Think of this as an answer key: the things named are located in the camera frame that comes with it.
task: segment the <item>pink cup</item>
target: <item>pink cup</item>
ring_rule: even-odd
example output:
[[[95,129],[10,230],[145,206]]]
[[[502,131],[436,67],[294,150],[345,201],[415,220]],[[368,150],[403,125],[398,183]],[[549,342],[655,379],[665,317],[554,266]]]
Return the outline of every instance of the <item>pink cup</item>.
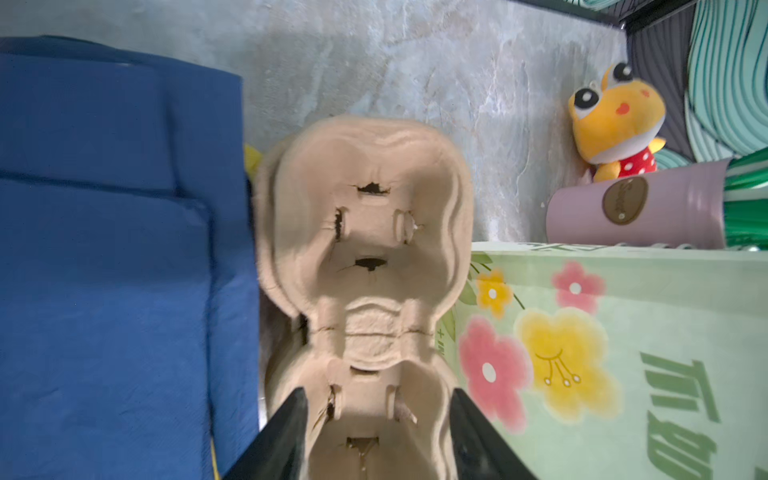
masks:
[[[729,161],[706,162],[555,192],[547,211],[554,243],[725,248],[723,183]]]

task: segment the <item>green floral box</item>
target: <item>green floral box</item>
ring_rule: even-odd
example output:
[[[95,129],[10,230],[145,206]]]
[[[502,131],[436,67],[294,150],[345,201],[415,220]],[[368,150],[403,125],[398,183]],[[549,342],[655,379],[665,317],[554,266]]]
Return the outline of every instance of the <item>green floral box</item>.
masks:
[[[437,349],[539,479],[768,479],[768,254],[473,251]]]

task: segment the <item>black and white eye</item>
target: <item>black and white eye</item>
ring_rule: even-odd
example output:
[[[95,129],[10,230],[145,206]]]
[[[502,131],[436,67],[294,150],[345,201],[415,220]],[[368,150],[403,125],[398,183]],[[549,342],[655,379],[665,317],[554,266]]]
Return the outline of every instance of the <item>black and white eye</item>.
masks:
[[[632,76],[632,67],[625,64],[624,62],[616,64],[614,67],[613,77],[616,83],[621,83],[623,81],[633,81],[634,77]]]
[[[582,88],[581,90],[576,92],[576,95],[574,96],[574,107],[576,110],[576,115],[578,115],[579,118],[584,118],[591,111],[594,110],[594,108],[598,105],[600,102],[600,94],[591,88]]]

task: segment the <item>plush toy head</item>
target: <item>plush toy head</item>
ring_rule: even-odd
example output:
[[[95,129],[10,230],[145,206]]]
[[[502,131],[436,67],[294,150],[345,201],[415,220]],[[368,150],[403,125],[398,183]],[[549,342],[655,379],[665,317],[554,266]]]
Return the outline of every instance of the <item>plush toy head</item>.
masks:
[[[590,164],[608,164],[641,152],[667,113],[659,93],[635,79],[626,63],[609,68],[600,87],[592,82],[573,94],[568,110],[576,147]]]

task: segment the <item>gray marble surface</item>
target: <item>gray marble surface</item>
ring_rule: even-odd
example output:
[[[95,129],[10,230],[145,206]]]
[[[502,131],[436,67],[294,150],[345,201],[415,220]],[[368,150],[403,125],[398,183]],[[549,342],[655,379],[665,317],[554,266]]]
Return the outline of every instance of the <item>gray marble surface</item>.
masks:
[[[545,238],[545,206],[584,181],[568,97],[626,57],[622,31],[506,0],[1,0],[0,36],[66,35],[244,79],[262,151],[309,122],[415,118],[462,149],[475,240]]]

